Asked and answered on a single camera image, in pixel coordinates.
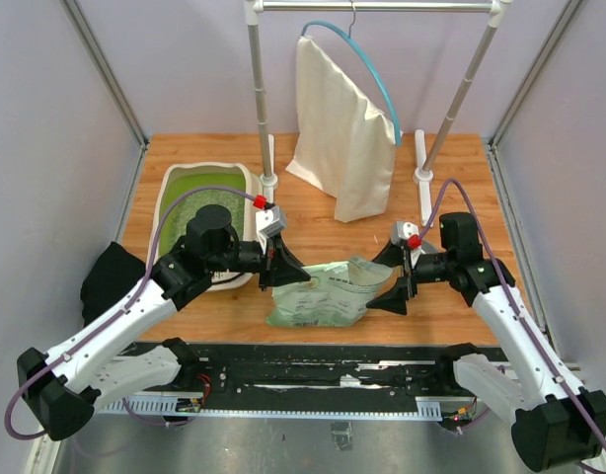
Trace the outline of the green cat litter bag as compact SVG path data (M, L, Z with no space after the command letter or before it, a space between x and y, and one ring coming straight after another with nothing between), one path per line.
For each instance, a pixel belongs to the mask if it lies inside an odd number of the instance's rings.
M393 270L354 256L347 261L308 266L311 279L276 287L274 309L265 321L274 327L348 327L368 311Z

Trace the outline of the grey metal scoop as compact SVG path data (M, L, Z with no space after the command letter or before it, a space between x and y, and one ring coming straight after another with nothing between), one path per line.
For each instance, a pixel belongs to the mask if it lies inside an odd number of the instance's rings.
M420 244L420 250L423 254L437 254L439 253L439 249L434 246L433 244L430 244L427 241L422 241Z

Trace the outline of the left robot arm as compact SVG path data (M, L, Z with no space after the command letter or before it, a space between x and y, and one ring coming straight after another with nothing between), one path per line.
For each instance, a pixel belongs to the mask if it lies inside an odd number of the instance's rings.
M261 289L309 281L302 263L283 243L285 216L280 208L265 204L257 224L257 239L242 241L226 207L201 207L173 250L149 260L144 276L92 324L46 352L29 348L20 354L19 389L5 412L9 436L25 439L12 424L18 400L25 401L39 422L41 435L64 440L96 411L135 392L164 385L192 388L199 361L179 338L144 355L113 359L146 330L207 292L218 272L256 274Z

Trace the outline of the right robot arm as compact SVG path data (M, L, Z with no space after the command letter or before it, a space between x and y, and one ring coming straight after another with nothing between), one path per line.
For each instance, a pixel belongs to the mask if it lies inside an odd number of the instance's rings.
M427 253L418 228L396 222L377 264L401 271L370 309L400 315L423 284L446 282L487 323L515 375L498 370L470 343L448 348L435 365L436 387L467 390L510 428L519 458L534 472L576 463L594 472L606 457L606 395L590 391L544 338L506 265L485 256L477 219L469 212L441 215L440 253Z

